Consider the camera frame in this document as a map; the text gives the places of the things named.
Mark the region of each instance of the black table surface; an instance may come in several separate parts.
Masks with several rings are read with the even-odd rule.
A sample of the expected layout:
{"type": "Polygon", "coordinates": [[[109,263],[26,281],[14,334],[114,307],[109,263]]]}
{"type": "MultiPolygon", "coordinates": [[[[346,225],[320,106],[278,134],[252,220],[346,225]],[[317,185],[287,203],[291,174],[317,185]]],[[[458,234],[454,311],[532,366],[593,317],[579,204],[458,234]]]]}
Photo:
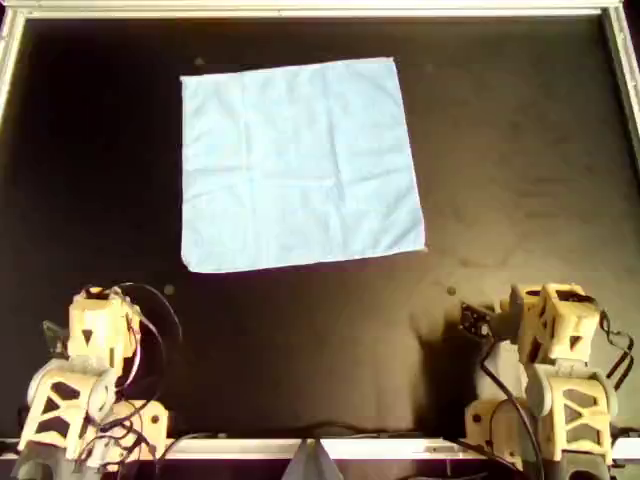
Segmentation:
{"type": "MultiPolygon", "coordinates": [[[[640,202],[616,88],[597,18],[29,21],[0,135],[0,437],[19,433],[47,360],[41,322],[65,325],[87,283],[175,287],[173,432],[461,434],[477,345],[445,313],[513,282],[582,284],[640,333],[640,202]],[[373,56],[397,62],[429,252],[189,272],[179,76],[373,56]]],[[[157,303],[132,295],[170,337],[157,303]]],[[[615,352],[596,345],[606,367],[615,352]]],[[[143,374],[152,350],[147,336],[143,374]]],[[[623,420],[640,418],[634,387],[623,420]]]]}

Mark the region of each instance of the square cloth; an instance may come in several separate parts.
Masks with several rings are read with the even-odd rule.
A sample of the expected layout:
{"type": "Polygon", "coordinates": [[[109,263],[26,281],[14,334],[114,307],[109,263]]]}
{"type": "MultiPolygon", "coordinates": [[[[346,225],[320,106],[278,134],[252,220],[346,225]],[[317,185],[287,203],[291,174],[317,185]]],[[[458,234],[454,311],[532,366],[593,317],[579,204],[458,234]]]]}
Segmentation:
{"type": "Polygon", "coordinates": [[[424,248],[393,59],[181,80],[182,258],[190,270],[424,248]]]}

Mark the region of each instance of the wire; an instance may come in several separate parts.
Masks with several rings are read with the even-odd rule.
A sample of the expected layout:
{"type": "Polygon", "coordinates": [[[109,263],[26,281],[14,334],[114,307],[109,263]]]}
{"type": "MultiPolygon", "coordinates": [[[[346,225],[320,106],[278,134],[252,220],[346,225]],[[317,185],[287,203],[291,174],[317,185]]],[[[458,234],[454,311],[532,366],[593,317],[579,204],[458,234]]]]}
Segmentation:
{"type": "Polygon", "coordinates": [[[121,385],[120,387],[118,387],[117,390],[123,390],[131,384],[131,382],[133,381],[133,378],[136,376],[136,373],[138,372],[138,368],[140,367],[140,360],[142,358],[142,346],[140,345],[140,341],[138,340],[138,336],[136,335],[136,332],[133,330],[133,325],[131,324],[131,319],[129,318],[127,318],[127,330],[129,330],[129,335],[133,336],[133,341],[136,344],[135,354],[133,357],[133,365],[131,366],[131,371],[129,372],[127,381],[124,382],[124,385],[121,385]]]}
{"type": "Polygon", "coordinates": [[[489,460],[493,460],[494,462],[498,462],[501,465],[504,465],[505,467],[507,467],[509,470],[511,470],[512,472],[516,473],[517,475],[519,475],[521,478],[526,478],[524,475],[524,472],[520,469],[518,469],[513,463],[505,460],[502,457],[499,457],[498,455],[495,455],[491,452],[489,452],[488,450],[478,446],[478,445],[472,445],[470,443],[465,442],[464,440],[458,440],[457,438],[445,438],[445,440],[447,440],[448,442],[451,443],[455,443],[456,445],[458,445],[459,447],[464,448],[465,450],[469,450],[470,452],[474,452],[477,453],[478,455],[488,458],[489,460]]]}
{"type": "MultiPolygon", "coordinates": [[[[112,293],[114,295],[118,296],[130,308],[133,308],[133,305],[131,304],[131,302],[124,295],[122,295],[122,293],[118,292],[117,290],[112,291],[112,293]]],[[[153,333],[153,335],[156,337],[156,340],[158,340],[158,345],[160,346],[160,354],[162,356],[162,373],[163,373],[163,375],[160,377],[160,380],[158,382],[158,386],[156,388],[156,391],[154,392],[154,394],[151,397],[147,398],[139,407],[136,407],[133,411],[129,412],[124,417],[117,418],[115,420],[111,420],[110,422],[107,422],[104,425],[102,425],[102,427],[100,428],[101,431],[109,431],[109,430],[115,428],[116,426],[121,425],[122,423],[126,422],[127,420],[130,420],[134,416],[138,415],[142,410],[144,410],[147,407],[147,405],[149,405],[151,402],[153,402],[154,400],[156,400],[160,396],[160,393],[162,392],[162,389],[164,387],[164,373],[166,373],[166,371],[167,371],[167,352],[166,352],[166,348],[165,348],[165,345],[164,345],[164,340],[162,339],[162,336],[158,333],[158,330],[156,329],[156,327],[153,325],[153,323],[151,323],[147,319],[147,317],[145,317],[144,315],[140,315],[140,321],[142,323],[144,323],[144,325],[149,330],[151,330],[151,333],[153,333]]]]}
{"type": "MultiPolygon", "coordinates": [[[[133,402],[131,402],[130,400],[125,400],[125,402],[127,402],[131,407],[136,408],[135,404],[133,402]]],[[[135,449],[138,449],[138,462],[140,461],[140,457],[142,456],[142,446],[140,445],[140,440],[141,437],[144,438],[144,440],[146,440],[147,444],[149,444],[149,439],[147,437],[144,436],[144,423],[142,421],[142,414],[138,413],[138,420],[140,422],[140,432],[139,432],[139,436],[136,438],[136,440],[134,442],[131,442],[131,445],[129,446],[129,450],[127,451],[127,454],[125,457],[122,458],[121,460],[121,465],[118,467],[118,475],[116,476],[116,480],[120,480],[120,478],[122,477],[122,472],[124,471],[125,465],[127,460],[129,459],[129,457],[131,456],[131,454],[135,451],[135,449]]],[[[152,455],[155,456],[155,451],[150,450],[149,451],[152,455]]]]}
{"type": "Polygon", "coordinates": [[[164,295],[162,295],[157,289],[155,289],[154,287],[146,283],[123,282],[123,283],[117,284],[116,287],[117,288],[140,287],[153,293],[162,302],[166,310],[169,312],[169,316],[171,317],[171,320],[173,320],[173,323],[175,323],[176,325],[178,344],[182,345],[182,340],[183,340],[182,323],[180,323],[180,319],[178,318],[178,315],[176,315],[176,312],[174,311],[173,307],[171,306],[171,304],[165,298],[164,295]]]}
{"type": "Polygon", "coordinates": [[[509,403],[509,399],[505,398],[504,400],[501,400],[497,405],[496,408],[493,409],[493,412],[491,412],[491,416],[489,417],[489,445],[491,446],[491,451],[493,453],[495,453],[495,448],[494,448],[494,444],[493,444],[493,419],[496,416],[496,413],[498,413],[498,410],[500,410],[500,407],[502,407],[503,405],[509,403]]]}
{"type": "Polygon", "coordinates": [[[605,333],[605,335],[607,337],[607,342],[609,343],[609,345],[617,348],[618,350],[620,350],[622,352],[622,354],[618,357],[616,362],[609,369],[609,372],[607,373],[607,378],[609,378],[609,379],[613,378],[613,376],[620,369],[622,364],[626,360],[628,360],[627,366],[622,371],[622,373],[620,374],[620,376],[618,377],[618,379],[616,380],[616,382],[613,385],[614,390],[618,391],[620,389],[620,387],[622,386],[622,384],[624,383],[624,381],[629,376],[629,374],[631,373],[631,370],[633,369],[634,359],[633,359],[633,355],[631,354],[631,351],[633,350],[633,347],[635,346],[635,341],[634,341],[633,337],[630,334],[628,334],[627,332],[623,332],[622,330],[612,330],[611,329],[611,318],[609,317],[609,314],[607,313],[607,311],[604,310],[604,309],[600,311],[599,326],[600,326],[600,330],[602,330],[605,333]],[[618,343],[613,341],[613,339],[611,337],[626,338],[627,339],[627,346],[626,347],[621,347],[618,343]]]}
{"type": "Polygon", "coordinates": [[[504,394],[504,396],[507,397],[509,402],[511,402],[513,407],[516,409],[516,413],[520,417],[520,421],[522,422],[522,425],[524,426],[527,432],[527,436],[529,437],[529,441],[531,442],[531,446],[533,447],[533,452],[536,457],[536,464],[538,469],[538,478],[540,480],[544,480],[544,464],[542,463],[542,452],[540,451],[540,444],[538,443],[536,435],[533,431],[533,427],[531,426],[531,422],[529,421],[529,415],[527,414],[527,412],[525,412],[524,408],[522,407],[522,405],[520,405],[520,402],[518,402],[518,400],[513,395],[511,390],[509,390],[509,388],[507,388],[507,386],[502,382],[502,380],[500,380],[497,377],[497,375],[493,373],[489,367],[487,367],[487,364],[486,364],[487,359],[493,352],[493,349],[495,348],[495,346],[496,346],[496,342],[495,340],[492,340],[489,345],[489,348],[487,348],[487,352],[484,354],[484,356],[482,357],[482,360],[480,361],[480,370],[482,370],[482,372],[487,377],[489,377],[489,379],[491,379],[493,383],[496,384],[496,386],[500,389],[500,391],[504,394]]]}
{"type": "Polygon", "coordinates": [[[98,440],[106,440],[106,439],[113,440],[120,450],[124,450],[120,440],[125,438],[126,435],[128,434],[125,434],[122,437],[116,437],[114,435],[107,435],[107,434],[96,435],[91,440],[89,440],[89,443],[87,443],[84,447],[82,447],[82,450],[80,450],[80,453],[78,453],[78,456],[76,458],[76,465],[79,465],[80,463],[85,463],[89,459],[89,457],[93,453],[93,448],[94,448],[93,445],[98,440]]]}
{"type": "Polygon", "coordinates": [[[171,450],[173,450],[179,442],[182,442],[183,440],[189,440],[191,438],[207,438],[212,436],[213,435],[211,433],[200,432],[200,433],[189,433],[188,435],[183,435],[182,437],[176,438],[173,442],[171,442],[171,444],[169,444],[169,446],[164,450],[164,452],[162,452],[162,454],[158,457],[158,460],[156,461],[156,466],[155,466],[154,479],[160,478],[160,470],[164,466],[164,462],[166,462],[167,460],[168,453],[171,450]]]}

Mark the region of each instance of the light blue cloth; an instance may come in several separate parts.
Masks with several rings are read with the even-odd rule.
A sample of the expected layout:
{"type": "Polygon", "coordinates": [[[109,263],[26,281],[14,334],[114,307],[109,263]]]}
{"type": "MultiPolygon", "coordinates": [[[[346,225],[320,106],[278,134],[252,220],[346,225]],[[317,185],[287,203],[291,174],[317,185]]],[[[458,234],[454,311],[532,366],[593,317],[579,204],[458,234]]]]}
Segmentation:
{"type": "Polygon", "coordinates": [[[190,270],[424,248],[393,59],[182,77],[182,96],[190,270]]]}

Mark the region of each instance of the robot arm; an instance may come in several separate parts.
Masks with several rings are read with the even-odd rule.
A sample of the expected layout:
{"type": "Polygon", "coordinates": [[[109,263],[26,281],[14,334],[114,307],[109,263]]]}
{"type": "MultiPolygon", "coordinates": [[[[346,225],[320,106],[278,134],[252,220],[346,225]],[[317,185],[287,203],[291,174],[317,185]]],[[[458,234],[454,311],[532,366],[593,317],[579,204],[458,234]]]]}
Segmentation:
{"type": "MultiPolygon", "coordinates": [[[[475,336],[502,341],[498,349],[505,358],[511,354],[511,363],[506,363],[512,373],[518,370],[513,368],[516,361],[522,365],[525,398],[518,403],[531,414],[528,421],[536,432],[546,478],[569,479],[580,472],[608,479],[617,398],[607,377],[588,364],[591,341],[604,312],[581,287],[561,284],[514,287],[499,310],[464,305],[462,326],[475,336]]],[[[504,396],[494,396],[467,408],[467,442],[488,446],[526,467],[535,460],[532,442],[505,403],[504,396]]],[[[531,470],[537,472],[539,466],[531,470]]]]}
{"type": "Polygon", "coordinates": [[[139,307],[120,289],[87,288],[69,307],[69,337],[33,377],[14,475],[99,478],[122,462],[155,459],[166,444],[168,414],[158,402],[116,401],[125,359],[139,355],[139,307]]]}

